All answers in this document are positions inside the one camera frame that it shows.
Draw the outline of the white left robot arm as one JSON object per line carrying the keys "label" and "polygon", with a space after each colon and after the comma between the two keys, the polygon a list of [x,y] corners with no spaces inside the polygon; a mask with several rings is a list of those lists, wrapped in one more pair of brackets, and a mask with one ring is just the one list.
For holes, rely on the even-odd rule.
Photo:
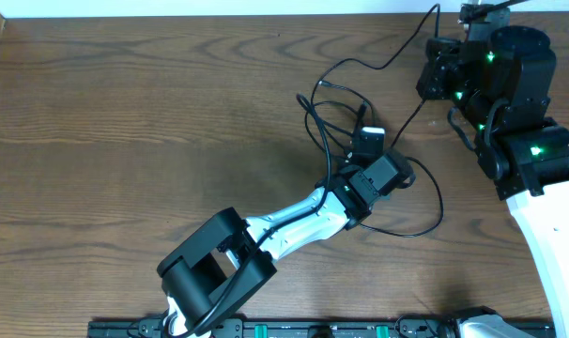
{"label": "white left robot arm", "polygon": [[216,213],[157,267],[169,303],[164,336],[209,333],[276,273],[280,259],[356,227],[413,175],[408,159],[389,149],[366,167],[340,169],[290,207],[246,219],[231,207]]}

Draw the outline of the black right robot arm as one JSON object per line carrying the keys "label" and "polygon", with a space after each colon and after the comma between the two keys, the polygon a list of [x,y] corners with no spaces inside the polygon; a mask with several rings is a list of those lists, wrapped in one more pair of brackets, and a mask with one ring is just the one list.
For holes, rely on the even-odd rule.
{"label": "black right robot arm", "polygon": [[508,25],[480,38],[435,36],[425,54],[419,96],[450,100],[475,129],[466,146],[529,245],[556,335],[569,337],[569,130],[546,116],[549,37]]}

